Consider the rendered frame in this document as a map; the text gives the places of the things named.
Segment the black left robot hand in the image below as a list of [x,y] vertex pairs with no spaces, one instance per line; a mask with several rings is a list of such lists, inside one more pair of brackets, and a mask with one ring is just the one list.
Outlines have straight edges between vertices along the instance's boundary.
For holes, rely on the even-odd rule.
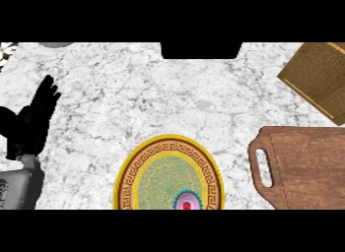
[[19,113],[0,106],[0,135],[7,139],[6,159],[22,155],[37,156],[43,152],[56,102],[61,97],[53,77],[46,75],[29,105]]

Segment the brown wooden cutting board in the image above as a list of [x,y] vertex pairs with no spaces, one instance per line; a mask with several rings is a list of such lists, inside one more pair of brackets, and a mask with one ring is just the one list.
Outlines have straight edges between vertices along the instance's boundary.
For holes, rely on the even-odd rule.
[[263,126],[247,152],[275,209],[345,209],[345,128]]

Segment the tan wicker basket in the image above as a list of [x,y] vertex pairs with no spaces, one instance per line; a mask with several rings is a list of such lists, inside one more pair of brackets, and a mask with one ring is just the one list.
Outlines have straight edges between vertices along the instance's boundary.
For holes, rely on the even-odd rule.
[[336,125],[345,124],[345,42],[306,42],[280,80]]

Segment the grey round object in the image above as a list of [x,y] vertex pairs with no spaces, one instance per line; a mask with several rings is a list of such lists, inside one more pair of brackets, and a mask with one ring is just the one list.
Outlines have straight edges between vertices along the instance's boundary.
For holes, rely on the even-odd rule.
[[71,45],[74,42],[40,42],[40,45],[47,48],[61,48]]

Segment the ornate yellow green plate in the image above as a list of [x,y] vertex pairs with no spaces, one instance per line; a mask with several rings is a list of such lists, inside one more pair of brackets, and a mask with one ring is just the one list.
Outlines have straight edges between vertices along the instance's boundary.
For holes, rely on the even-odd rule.
[[188,137],[160,135],[132,151],[114,189],[117,210],[220,210],[223,183],[215,159]]

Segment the black appliance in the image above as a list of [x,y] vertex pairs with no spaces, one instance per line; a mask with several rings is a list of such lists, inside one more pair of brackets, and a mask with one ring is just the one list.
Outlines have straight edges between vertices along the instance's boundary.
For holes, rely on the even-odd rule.
[[241,42],[163,42],[164,59],[234,59]]

